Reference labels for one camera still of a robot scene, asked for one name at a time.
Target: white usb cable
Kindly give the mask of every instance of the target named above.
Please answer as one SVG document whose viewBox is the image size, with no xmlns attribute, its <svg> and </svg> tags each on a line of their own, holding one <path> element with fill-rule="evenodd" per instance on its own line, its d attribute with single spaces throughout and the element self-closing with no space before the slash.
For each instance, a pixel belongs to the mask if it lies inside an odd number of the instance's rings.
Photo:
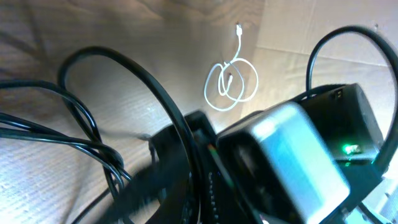
<svg viewBox="0 0 398 224">
<path fill-rule="evenodd" d="M 247 61 L 246 59 L 238 58 L 239 52 L 241 51 L 241 36 L 242 36 L 242 27 L 241 27 L 240 24 L 236 24 L 236 35 L 238 36 L 239 45 L 238 45 L 238 50 L 236 51 L 235 56 L 233 57 L 233 59 L 230 62 L 228 62 L 228 63 L 224 62 L 224 65 L 222 65 L 220 63 L 216 63 L 213 66 L 213 68 L 211 68 L 211 70 L 209 72 L 209 75 L 207 76 L 206 83 L 205 83 L 205 90 L 204 90 L 205 100 L 213 109 L 218 110 L 218 111 L 229 111 L 230 109 L 234 108 L 234 106 L 236 106 L 239 102 L 247 102 L 247 101 L 251 100 L 254 97 L 254 95 L 256 94 L 257 89 L 259 87 L 259 75 L 257 74 L 256 68 L 254 68 L 254 66 L 249 61 Z M 249 97 L 247 97 L 246 99 L 241 99 L 242 96 L 243 96 L 243 93 L 244 93 L 244 80 L 243 80 L 243 77 L 242 77 L 241 72 L 239 71 L 239 69 L 236 68 L 236 66 L 233 64 L 235 62 L 245 62 L 245 63 L 247 63 L 248 65 L 250 65 L 250 67 L 254 70 L 254 73 L 256 74 L 256 87 L 254 88 L 252 94 Z M 229 75 L 228 84 L 227 84 L 227 86 L 225 88 L 224 72 L 230 65 L 232 65 L 232 67 L 234 67 L 234 69 L 238 72 L 238 74 L 239 74 L 239 76 L 241 77 L 241 80 L 242 80 L 242 90 L 241 90 L 241 93 L 239 94 L 238 98 L 233 98 L 232 96 L 228 95 L 229 88 L 230 88 L 232 80 L 233 80 L 233 76 L 232 75 Z M 234 103 L 231 106 L 227 107 L 227 108 L 218 108 L 218 107 L 212 105 L 209 102 L 209 100 L 207 98 L 207 94 L 206 94 L 207 85 L 208 85 L 208 82 L 210 80 L 210 77 L 211 77 L 211 75 L 213 74 L 214 70 L 217 67 L 220 67 L 220 69 L 221 69 L 220 74 L 218 75 L 218 93 L 221 96 L 227 96 L 230 100 L 234 101 Z"/>
</svg>

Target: green light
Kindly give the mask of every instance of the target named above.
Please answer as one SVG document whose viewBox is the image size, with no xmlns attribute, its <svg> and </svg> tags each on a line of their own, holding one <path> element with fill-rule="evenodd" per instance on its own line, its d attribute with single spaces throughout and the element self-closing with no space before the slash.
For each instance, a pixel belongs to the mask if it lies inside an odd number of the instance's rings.
<svg viewBox="0 0 398 224">
<path fill-rule="evenodd" d="M 350 145 L 350 144 L 345 144 L 343 146 L 343 151 L 345 154 L 350 155 L 354 152 L 360 152 L 359 150 L 359 145 Z"/>
</svg>

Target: black electronic device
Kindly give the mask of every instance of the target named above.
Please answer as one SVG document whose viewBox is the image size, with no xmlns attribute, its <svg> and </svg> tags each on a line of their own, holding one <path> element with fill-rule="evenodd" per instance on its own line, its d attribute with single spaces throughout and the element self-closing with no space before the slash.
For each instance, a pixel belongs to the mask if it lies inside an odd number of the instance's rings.
<svg viewBox="0 0 398 224">
<path fill-rule="evenodd" d="M 315 46 L 304 93 L 253 112 L 215 134 L 204 113 L 183 117 L 160 83 L 136 62 L 111 49 L 88 47 L 62 64 L 58 86 L 40 80 L 3 80 L 0 89 L 36 87 L 62 96 L 90 141 L 4 113 L 0 113 L 0 123 L 18 129 L 0 128 L 0 138 L 66 144 L 103 165 L 109 189 L 74 224 L 109 193 L 114 202 L 97 223 L 132 223 L 129 215 L 156 199 L 162 203 L 148 223 L 342 223 L 381 182 L 398 147 L 397 108 L 392 131 L 381 143 L 359 85 L 311 88 L 317 53 L 330 39 L 347 32 L 373 41 L 398 80 L 398 57 L 382 37 L 363 27 L 342 27 Z M 151 166 L 134 177 L 124 170 L 121 155 L 101 142 L 88 108 L 67 91 L 68 69 L 90 55 L 113 59 L 135 74 L 173 122 L 149 139 L 151 154 L 156 151 L 159 161 L 153 159 Z M 127 185 L 122 177 L 129 181 Z"/>
</svg>

